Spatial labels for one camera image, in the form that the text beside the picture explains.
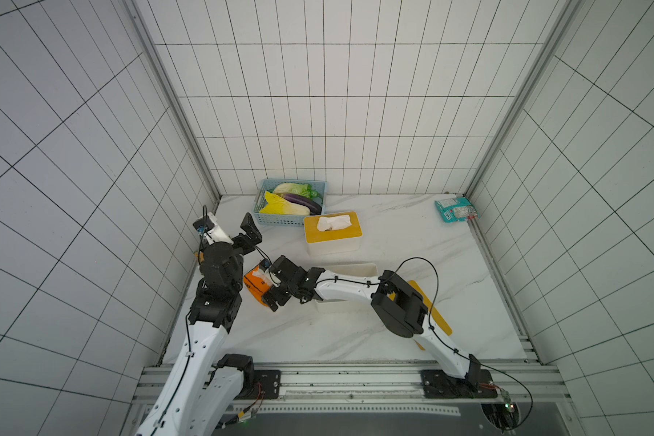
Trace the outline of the yellow box lid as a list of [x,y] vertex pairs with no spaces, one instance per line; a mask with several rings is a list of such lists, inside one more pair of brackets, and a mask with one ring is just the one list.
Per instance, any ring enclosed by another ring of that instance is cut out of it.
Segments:
[[447,335],[446,341],[448,345],[452,345],[453,348],[456,348],[456,345],[450,339],[450,336],[452,335],[452,328],[450,327],[450,325],[448,325],[447,321],[445,321],[445,319],[441,316],[438,310],[432,305],[431,300],[428,298],[425,292],[421,290],[421,287],[419,287],[416,281],[410,280],[408,281],[408,284],[419,294],[421,294],[421,297],[423,298],[423,302],[426,305],[428,312],[432,316],[432,321],[434,322],[435,327],[439,330],[442,330]]
[[318,219],[322,215],[308,216],[303,219],[303,226],[305,232],[305,239],[307,240],[318,240],[324,241],[328,239],[337,239],[337,238],[349,238],[363,236],[363,230],[361,228],[360,220],[356,212],[343,212],[338,214],[325,214],[326,216],[335,216],[341,214],[349,214],[352,219],[352,226],[344,230],[334,231],[334,232],[319,232],[317,230]]

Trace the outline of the white tissue box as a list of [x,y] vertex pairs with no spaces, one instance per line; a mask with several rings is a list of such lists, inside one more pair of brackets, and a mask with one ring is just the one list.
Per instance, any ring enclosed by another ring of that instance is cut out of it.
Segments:
[[[372,277],[378,274],[375,263],[343,263],[342,265],[327,265],[325,269],[336,275]],[[368,311],[366,303],[336,299],[327,302],[317,301],[315,307],[320,314],[349,314],[350,312]]]
[[324,241],[307,240],[307,252],[310,256],[324,256],[354,252],[361,247],[362,237],[328,239]]

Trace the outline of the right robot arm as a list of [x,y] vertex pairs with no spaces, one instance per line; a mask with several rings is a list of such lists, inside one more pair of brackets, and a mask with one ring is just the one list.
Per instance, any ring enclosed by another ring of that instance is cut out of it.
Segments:
[[274,312],[290,298],[301,303],[369,305],[389,332],[413,339],[441,366],[421,372],[427,398],[501,398],[504,407],[513,408],[510,394],[492,379],[495,369],[457,347],[443,327],[434,323],[432,303],[396,270],[352,276],[320,267],[305,270],[284,256],[273,263],[263,260],[258,269],[268,283],[260,300]]

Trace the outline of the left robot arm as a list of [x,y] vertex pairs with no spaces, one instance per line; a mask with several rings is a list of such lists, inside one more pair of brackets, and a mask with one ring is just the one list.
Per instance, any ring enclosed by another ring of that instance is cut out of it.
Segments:
[[249,213],[234,237],[208,212],[194,227],[201,279],[185,317],[185,339],[137,435],[210,435],[234,399],[254,390],[253,359],[220,352],[242,304],[243,258],[263,237]]

